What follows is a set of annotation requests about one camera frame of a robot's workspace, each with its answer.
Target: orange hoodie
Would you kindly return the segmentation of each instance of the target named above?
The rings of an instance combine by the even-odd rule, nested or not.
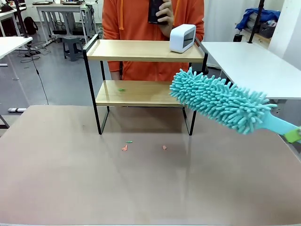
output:
[[[172,0],[174,26],[194,24],[199,40],[204,36],[204,0]],[[103,32],[105,39],[169,40],[158,25],[148,23],[149,0],[104,0]],[[120,62],[110,61],[111,72],[119,71]],[[187,63],[123,62],[123,80],[171,81]]]

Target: orange sleeve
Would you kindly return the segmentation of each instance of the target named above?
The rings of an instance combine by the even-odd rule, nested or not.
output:
[[[204,0],[188,0],[187,24],[197,26],[196,36],[202,41],[204,38]]]
[[[104,39],[120,39],[116,0],[103,0],[103,36]],[[110,72],[120,70],[119,61],[109,61],[108,64]]]

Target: lower shelf board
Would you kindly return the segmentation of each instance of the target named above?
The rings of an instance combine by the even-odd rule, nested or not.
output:
[[[169,95],[171,82],[105,80],[96,97],[97,106],[181,107]]]

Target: smartphone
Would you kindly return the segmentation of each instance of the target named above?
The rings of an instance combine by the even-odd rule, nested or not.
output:
[[[162,24],[166,25],[167,21],[164,22],[158,22],[159,18],[163,18],[166,16],[166,14],[161,16],[156,16],[156,13],[159,12],[159,7],[164,3],[163,0],[149,0],[149,23],[150,24]]]

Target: microfiber duster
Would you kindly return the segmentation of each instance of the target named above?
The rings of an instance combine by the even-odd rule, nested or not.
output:
[[[192,73],[192,68],[188,72],[181,69],[174,76],[170,95],[191,110],[241,134],[250,134],[256,129],[269,129],[284,135],[298,129],[271,114],[277,105],[269,104],[263,92],[250,93],[249,89],[238,88],[235,84],[230,88],[231,82],[225,83],[225,79]]]

